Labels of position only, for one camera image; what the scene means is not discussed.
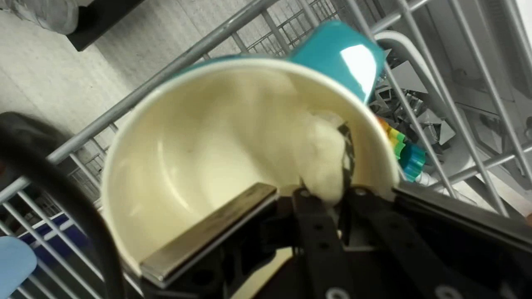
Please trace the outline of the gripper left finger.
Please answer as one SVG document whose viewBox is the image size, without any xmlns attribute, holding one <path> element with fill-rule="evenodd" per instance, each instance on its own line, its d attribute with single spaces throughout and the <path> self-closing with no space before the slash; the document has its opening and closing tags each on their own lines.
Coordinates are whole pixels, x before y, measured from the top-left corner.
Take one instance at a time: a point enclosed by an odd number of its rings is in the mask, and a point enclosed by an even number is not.
<svg viewBox="0 0 532 299">
<path fill-rule="evenodd" d="M 275 186 L 253 184 L 145 257 L 142 275 L 160 289 L 168 287 L 276 197 Z"/>
</svg>

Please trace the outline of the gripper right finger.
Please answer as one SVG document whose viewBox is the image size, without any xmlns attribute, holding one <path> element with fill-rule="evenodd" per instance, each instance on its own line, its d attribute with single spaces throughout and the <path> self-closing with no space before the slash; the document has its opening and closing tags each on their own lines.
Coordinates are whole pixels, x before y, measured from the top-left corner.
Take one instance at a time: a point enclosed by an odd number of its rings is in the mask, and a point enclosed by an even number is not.
<svg viewBox="0 0 532 299">
<path fill-rule="evenodd" d="M 428 187 L 399 184 L 394 192 L 396 201 L 409 211 L 428 212 L 433 217 L 459 224 L 463 231 L 532 254 L 532 229 L 524 221 L 504 217 Z"/>
</svg>

